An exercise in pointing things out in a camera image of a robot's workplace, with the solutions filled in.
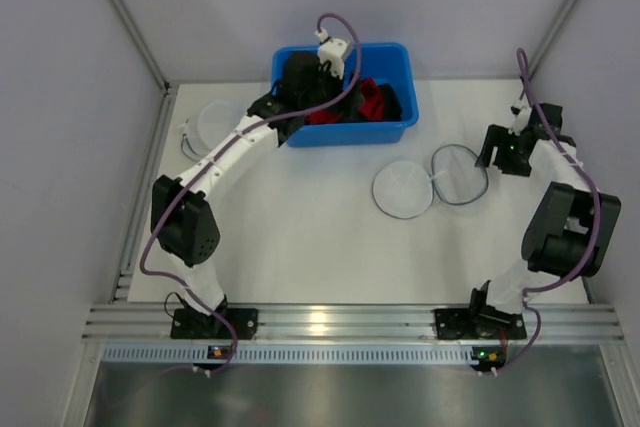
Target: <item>transparent lid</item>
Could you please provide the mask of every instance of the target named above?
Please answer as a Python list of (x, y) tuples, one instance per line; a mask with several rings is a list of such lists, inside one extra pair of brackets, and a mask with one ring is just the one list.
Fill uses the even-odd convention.
[(417, 217), (433, 202), (429, 173), (410, 160), (392, 162), (373, 180), (373, 198), (380, 210), (392, 217)]
[(242, 105), (234, 102), (208, 103), (183, 124), (182, 152), (192, 160), (202, 159), (231, 133), (243, 115)]

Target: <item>cable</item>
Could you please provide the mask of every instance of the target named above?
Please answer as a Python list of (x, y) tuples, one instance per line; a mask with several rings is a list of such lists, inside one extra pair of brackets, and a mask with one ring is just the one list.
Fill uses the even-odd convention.
[(507, 338), (507, 332), (504, 329), (500, 329), (500, 346), (502, 347), (502, 352), (507, 353), (507, 348), (509, 347), (509, 339)]
[(171, 315), (167, 310), (167, 301), (169, 300), (169, 297), (171, 297), (172, 295), (175, 295), (176, 297), (178, 297), (178, 300), (180, 300), (180, 302), (182, 303), (182, 297), (180, 297), (180, 295), (177, 292), (169, 292), (169, 295), (167, 295), (164, 298), (164, 303), (162, 304), (162, 307), (164, 308), (164, 313), (167, 314), (169, 317), (171, 317), (172, 320), (175, 320), (174, 316)]
[[(344, 99), (347, 95), (349, 95), (349, 92), (351, 92), (353, 87), (356, 85), (357, 80), (360, 78), (360, 71), (361, 71), (361, 68), (362, 68), (362, 49), (360, 47), (360, 40), (358, 39), (358, 35), (355, 32), (355, 30), (353, 29), (353, 27), (351, 26), (351, 24), (344, 17), (342, 17), (341, 15), (333, 14), (333, 13), (322, 14), (318, 18), (318, 23), (317, 23), (318, 32), (320, 32), (320, 30), (321, 30), (322, 21), (324, 19), (328, 19), (328, 18), (336, 19), (337, 21), (342, 23), (344, 25), (344, 27), (349, 31), (349, 34), (353, 38), (353, 42), (355, 44), (355, 49), (356, 49), (356, 68), (354, 70), (354, 75), (351, 78), (351, 82), (349, 82), (349, 85), (347, 86), (347, 88), (343, 92), (338, 94), (336, 97), (334, 97), (333, 99), (331, 99), (331, 100), (329, 100), (327, 102), (324, 102), (323, 104), (320, 104), (320, 105), (318, 105), (316, 107), (310, 107), (308, 109), (304, 109), (304, 110), (300, 110), (300, 111), (296, 111), (296, 112), (289, 112), (289, 113), (286, 113), (286, 114), (274, 115), (273, 117), (269, 117), (267, 119), (263, 119), (263, 120), (261, 120), (259, 122), (256, 122), (255, 124), (252, 124), (249, 127), (247, 127), (246, 129), (244, 129), (242, 131), (241, 135), (246, 135), (249, 132), (257, 129), (258, 127), (261, 127), (263, 125), (266, 125), (266, 124), (269, 124), (271, 122), (275, 122), (275, 121), (278, 121), (278, 120), (290, 119), (290, 118), (293, 118), (293, 117), (306, 117), (306, 116), (311, 115), (311, 114), (313, 114), (315, 112), (319, 112), (320, 110), (327, 109), (327, 108), (337, 104), (342, 99)], [(218, 312), (215, 311), (215, 309), (209, 307), (202, 299), (200, 299), (200, 297), (198, 297), (189, 288), (187, 283), (181, 277), (179, 277), (178, 275), (172, 274), (170, 272), (163, 272), (163, 271), (159, 271), (159, 270), (150, 270), (150, 269), (148, 269), (146, 267), (146, 262), (147, 262), (147, 258), (149, 257), (149, 253), (151, 252), (151, 247), (153, 246), (153, 243), (158, 238), (158, 235), (160, 234), (160, 231), (164, 227), (164, 224), (167, 222), (167, 219), (169, 218), (169, 215), (171, 215), (173, 210), (180, 204), (182, 198), (187, 194), (187, 192), (190, 191), (191, 187), (193, 187), (196, 183), (198, 183), (198, 181), (200, 179), (202, 179), (202, 177), (204, 177), (205, 174), (207, 172), (209, 172), (209, 170), (211, 170), (211, 167), (213, 167), (213, 164), (216, 163), (218, 160), (220, 160), (220, 158), (241, 138), (241, 135), (235, 135), (235, 136), (231, 137), (229, 139), (229, 141), (226, 144), (224, 144), (220, 148), (220, 150), (218, 150), (214, 154), (213, 158), (209, 162), (204, 164), (204, 166), (202, 167), (200, 172), (198, 172), (189, 182), (187, 182), (187, 184), (182, 188), (182, 190), (178, 193), (178, 195), (175, 196), (175, 198), (171, 201), (171, 203), (167, 207), (167, 210), (164, 211), (164, 213), (162, 214), (162, 216), (158, 220), (158, 224), (156, 225), (155, 229), (153, 229), (153, 231), (151, 232), (151, 237), (149, 237), (149, 240), (147, 241), (147, 244), (145, 245), (145, 247), (144, 247), (144, 249), (142, 251), (142, 255), (140, 256), (140, 271), (143, 274), (149, 275), (149, 276), (152, 276), (152, 277), (165, 277), (167, 279), (171, 279), (171, 280), (177, 282), (178, 284), (180, 284), (182, 286), (182, 288), (185, 290), (185, 292), (187, 292), (187, 294), (189, 294), (191, 296), (191, 298), (200, 307), (202, 307), (205, 311), (209, 312), (209, 314), (211, 314), (217, 321), (219, 321), (222, 325), (224, 325), (225, 328), (231, 334), (231, 352), (229, 353), (229, 356), (227, 357), (226, 362), (216, 372), (221, 372), (222, 370), (227, 368), (229, 363), (231, 362), (231, 359), (235, 355), (236, 349), (238, 347), (238, 335), (236, 334), (236, 331), (234, 330), (234, 328), (231, 326), (231, 324), (229, 324), (229, 322), (227, 322), (227, 320), (222, 315), (220, 315)]]
[(478, 156), (476, 155), (476, 153), (473, 150), (471, 150), (469, 147), (467, 147), (466, 145), (462, 145), (462, 144), (447, 144), (447, 145), (443, 145), (441, 147), (438, 147), (438, 149), (431, 156), (431, 172), (433, 172), (433, 176), (431, 177), (431, 179), (433, 181), (434, 190), (436, 191), (436, 195), (438, 196), (438, 198), (442, 202), (444, 202), (445, 204), (453, 205), (455, 207), (472, 204), (476, 200), (480, 199), (484, 194), (486, 194), (487, 190), (489, 190), (489, 174), (487, 174), (487, 169), (483, 165), (479, 166), (480, 171), (482, 172), (482, 177), (484, 178), (484, 185), (483, 185), (482, 189), (480, 190), (480, 192), (478, 194), (476, 194), (474, 197), (472, 197), (471, 200), (465, 200), (465, 201), (462, 201), (462, 202), (451, 202), (451, 201), (447, 200), (446, 196), (442, 193), (442, 190), (440, 189), (440, 186), (438, 185), (438, 180), (436, 179), (436, 176), (438, 175), (436, 173), (436, 171), (437, 171), (436, 170), (436, 157), (437, 157), (438, 153), (441, 152), (443, 149), (451, 148), (451, 147), (454, 147), (454, 148), (457, 148), (457, 149), (461, 149), (466, 154), (469, 154), (471, 156), (471, 158), (474, 160), (474, 162), (476, 160), (478, 160)]
[(596, 184), (593, 182), (591, 177), (589, 177), (587, 172), (582, 168), (580, 164), (578, 164), (578, 161), (574, 159), (565, 150), (565, 148), (562, 146), (562, 144), (558, 140), (558, 137), (556, 137), (556, 134), (553, 132), (551, 125), (549, 125), (549, 121), (545, 117), (544, 112), (542, 111), (542, 107), (540, 107), (540, 104), (538, 103), (538, 101), (536, 100), (533, 94), (533, 89), (531, 88), (531, 78), (529, 75), (529, 60), (527, 59), (527, 54), (525, 53), (524, 49), (522, 48), (518, 49), (517, 57), (518, 57), (518, 67), (520, 68), (520, 75), (522, 78), (523, 94), (527, 96), (529, 106), (532, 109), (535, 109), (536, 112), (538, 113), (538, 116), (540, 117), (540, 121), (544, 126), (544, 130), (547, 132), (547, 135), (549, 135), (551, 142), (553, 142), (555, 147), (560, 151), (560, 153), (564, 156), (567, 162), (569, 162), (569, 165), (571, 165), (573, 169), (578, 173), (578, 175), (582, 177), (582, 179), (585, 181), (585, 183), (589, 187), (589, 190), (591, 191), (591, 195), (593, 196), (593, 227), (591, 228), (591, 235), (589, 236), (589, 241), (587, 243), (587, 247), (584, 251), (584, 254), (582, 254), (582, 257), (580, 258), (576, 266), (573, 269), (571, 269), (571, 271), (567, 275), (543, 287), (525, 287), (524, 289), (522, 289), (522, 305), (526, 310), (528, 310), (529, 312), (533, 312), (533, 315), (535, 315), (536, 329), (533, 332), (533, 335), (531, 335), (531, 337), (529, 338), (529, 341), (522, 348), (522, 350), (518, 352), (516, 356), (508, 364), (500, 368), (499, 369), (500, 372), (503, 372), (505, 369), (510, 368), (518, 360), (524, 357), (524, 355), (529, 351), (529, 349), (531, 349), (535, 341), (540, 336), (540, 330), (542, 328), (542, 317), (538, 309), (536, 309), (535, 307), (531, 307), (527, 302), (528, 295), (534, 294), (534, 293), (549, 292), (550, 290), (557, 289), (558, 287), (566, 284), (567, 282), (571, 282), (573, 279), (575, 279), (580, 274), (580, 272), (582, 272), (582, 269), (585, 267), (585, 265), (587, 265), (587, 262), (589, 262), (589, 258), (591, 257), (591, 255), (593, 254), (593, 251), (595, 250), (596, 241), (598, 240), (598, 234), (600, 232), (600, 194), (598, 193), (598, 188), (596, 187)]

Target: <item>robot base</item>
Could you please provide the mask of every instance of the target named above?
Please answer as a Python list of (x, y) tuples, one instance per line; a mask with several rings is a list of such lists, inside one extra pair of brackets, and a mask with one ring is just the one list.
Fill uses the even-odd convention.
[[(226, 308), (220, 314), (235, 329), (238, 340), (253, 339), (258, 330), (257, 309)], [(212, 315), (206, 315), (188, 307), (174, 311), (170, 337), (181, 340), (228, 340), (231, 339), (231, 334)]]
[[(481, 327), (474, 321), (471, 310), (465, 307), (436, 309), (436, 334), (440, 340), (500, 340), (499, 329)], [(513, 315), (515, 322), (505, 327), (509, 340), (525, 340), (527, 330), (522, 315)]]

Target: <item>black bracket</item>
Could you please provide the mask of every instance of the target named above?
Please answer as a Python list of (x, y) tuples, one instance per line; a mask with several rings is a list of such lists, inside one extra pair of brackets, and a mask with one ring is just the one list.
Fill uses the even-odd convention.
[[(562, 107), (553, 104), (541, 104), (551, 128), (558, 137), (558, 140), (575, 147), (575, 142), (571, 137), (560, 135), (562, 129)], [(514, 114), (518, 114), (517, 109), (512, 108)], [(510, 134), (507, 127), (501, 125), (490, 125), (482, 145), (482, 150), (476, 161), (476, 166), (489, 167), (494, 150), (496, 156), (493, 164), (502, 171), (503, 174), (529, 177), (531, 166), (529, 157), (538, 140), (549, 140), (540, 116), (536, 110), (531, 111), (527, 126), (520, 132), (520, 135)]]
[[(258, 330), (258, 309), (223, 307), (218, 310), (234, 328), (238, 340), (253, 339)], [(231, 334), (212, 315), (203, 314), (187, 306), (174, 311), (170, 337), (188, 340), (228, 340), (231, 339)]]
[[(173, 199), (182, 190), (181, 179), (163, 175), (153, 184), (151, 192), (151, 231)], [(211, 206), (203, 192), (187, 192), (173, 209), (158, 235), (160, 246), (182, 259), (187, 267), (207, 260), (220, 242), (220, 231)]]
[[(620, 208), (618, 197), (600, 194), (600, 230), (593, 254), (579, 275), (591, 277), (600, 269)], [(592, 229), (592, 194), (551, 182), (522, 239), (522, 258), (532, 272), (564, 277), (584, 254)]]
[[(333, 99), (342, 92), (343, 81), (333, 77), (327, 67), (320, 64), (320, 58), (313, 52), (292, 52), (271, 92), (257, 99), (249, 107), (247, 115), (268, 119), (314, 107)], [(339, 108), (340, 106), (334, 106), (329, 110)], [(296, 133), (304, 122), (304, 117), (293, 117), (269, 122), (269, 127), (278, 132), (280, 146)]]
[(473, 289), (469, 307), (436, 309), (436, 333), (439, 340), (509, 340), (527, 338), (520, 314), (507, 314), (487, 305), (489, 281)]

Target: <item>enclosure wall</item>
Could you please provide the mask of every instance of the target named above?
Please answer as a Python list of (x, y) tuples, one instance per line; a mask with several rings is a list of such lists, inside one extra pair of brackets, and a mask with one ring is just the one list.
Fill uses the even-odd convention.
[(53, 425), (159, 92), (106, 0), (0, 10), (0, 424)]

